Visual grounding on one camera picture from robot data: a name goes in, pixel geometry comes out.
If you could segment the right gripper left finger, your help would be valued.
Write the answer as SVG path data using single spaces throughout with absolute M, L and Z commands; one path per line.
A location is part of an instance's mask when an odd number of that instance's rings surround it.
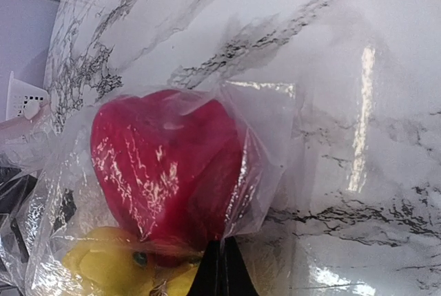
M 211 241 L 207 245 L 187 296 L 220 295 L 220 282 L 218 280 L 220 253 L 221 243 L 219 241 Z

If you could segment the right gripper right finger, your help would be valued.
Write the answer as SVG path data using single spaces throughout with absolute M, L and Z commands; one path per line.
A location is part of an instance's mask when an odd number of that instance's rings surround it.
M 221 295 L 259 296 L 234 237 L 224 242 L 221 264 Z

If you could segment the yellow fake lemon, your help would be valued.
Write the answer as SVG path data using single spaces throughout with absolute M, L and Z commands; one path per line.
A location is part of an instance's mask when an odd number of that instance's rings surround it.
M 90 231 L 66 253 L 62 265 L 81 286 L 75 295 L 148 295 L 154 288 L 153 257 L 135 236 L 117 227 Z

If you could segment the clear zip top bag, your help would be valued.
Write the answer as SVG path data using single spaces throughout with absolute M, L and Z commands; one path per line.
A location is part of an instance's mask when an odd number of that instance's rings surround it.
M 293 83 L 136 89 L 55 134 L 1 124 L 1 285 L 20 295 L 256 295 L 236 238 L 289 164 Z

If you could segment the white bag slider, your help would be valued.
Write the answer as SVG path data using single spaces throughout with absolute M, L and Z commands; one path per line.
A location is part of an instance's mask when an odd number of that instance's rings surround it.
M 32 120 L 40 111 L 41 106 L 39 101 L 30 101 L 23 109 L 23 116 L 27 120 Z

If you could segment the white fake cauliflower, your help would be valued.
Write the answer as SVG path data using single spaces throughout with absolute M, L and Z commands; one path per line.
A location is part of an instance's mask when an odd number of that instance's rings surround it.
M 70 224 L 75 232 L 86 234 L 97 227 L 117 226 L 98 184 L 80 183 L 72 192 L 76 211 Z

